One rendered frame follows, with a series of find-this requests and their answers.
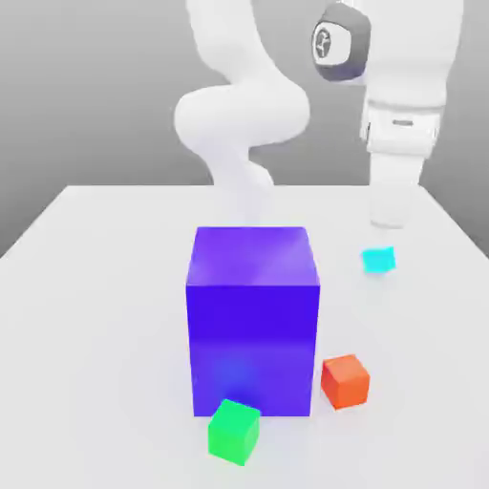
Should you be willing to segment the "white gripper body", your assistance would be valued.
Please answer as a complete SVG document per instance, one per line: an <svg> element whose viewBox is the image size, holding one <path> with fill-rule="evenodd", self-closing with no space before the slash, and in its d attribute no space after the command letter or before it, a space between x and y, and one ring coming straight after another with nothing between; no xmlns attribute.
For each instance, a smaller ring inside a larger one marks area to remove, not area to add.
<svg viewBox="0 0 489 489"><path fill-rule="evenodd" d="M371 153L371 221L385 228L402 228L411 217L424 158Z"/></svg>

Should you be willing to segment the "small cyan cube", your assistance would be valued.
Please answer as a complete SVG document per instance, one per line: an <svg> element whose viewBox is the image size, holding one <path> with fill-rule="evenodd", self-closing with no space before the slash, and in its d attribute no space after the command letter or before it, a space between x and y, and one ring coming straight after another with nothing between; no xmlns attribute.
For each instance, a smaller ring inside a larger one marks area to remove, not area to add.
<svg viewBox="0 0 489 489"><path fill-rule="evenodd" d="M364 271L368 274L385 274L396 268L392 246L369 248L361 253Z"/></svg>

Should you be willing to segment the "small orange cube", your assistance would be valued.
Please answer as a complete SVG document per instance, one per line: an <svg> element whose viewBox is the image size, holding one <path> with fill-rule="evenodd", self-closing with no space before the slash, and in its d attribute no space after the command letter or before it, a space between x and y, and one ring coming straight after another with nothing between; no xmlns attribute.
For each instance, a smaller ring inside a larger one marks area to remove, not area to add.
<svg viewBox="0 0 489 489"><path fill-rule="evenodd" d="M323 361L321 388L335 410L367 402L370 374L354 354Z"/></svg>

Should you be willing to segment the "small green cube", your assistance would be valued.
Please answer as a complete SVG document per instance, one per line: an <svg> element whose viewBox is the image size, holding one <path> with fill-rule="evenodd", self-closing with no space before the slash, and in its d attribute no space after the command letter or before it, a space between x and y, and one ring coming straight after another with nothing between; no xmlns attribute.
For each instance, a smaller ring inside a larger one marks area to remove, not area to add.
<svg viewBox="0 0 489 489"><path fill-rule="evenodd" d="M261 412L224 399L207 428L208 453L245 466L260 434Z"/></svg>

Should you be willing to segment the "large purple box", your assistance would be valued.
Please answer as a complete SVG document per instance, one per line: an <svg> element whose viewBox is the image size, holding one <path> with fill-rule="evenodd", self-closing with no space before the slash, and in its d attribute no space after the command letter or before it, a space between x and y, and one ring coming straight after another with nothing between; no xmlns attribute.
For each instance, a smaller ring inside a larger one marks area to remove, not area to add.
<svg viewBox="0 0 489 489"><path fill-rule="evenodd" d="M185 298L193 412L311 409L320 280L300 226L200 226Z"/></svg>

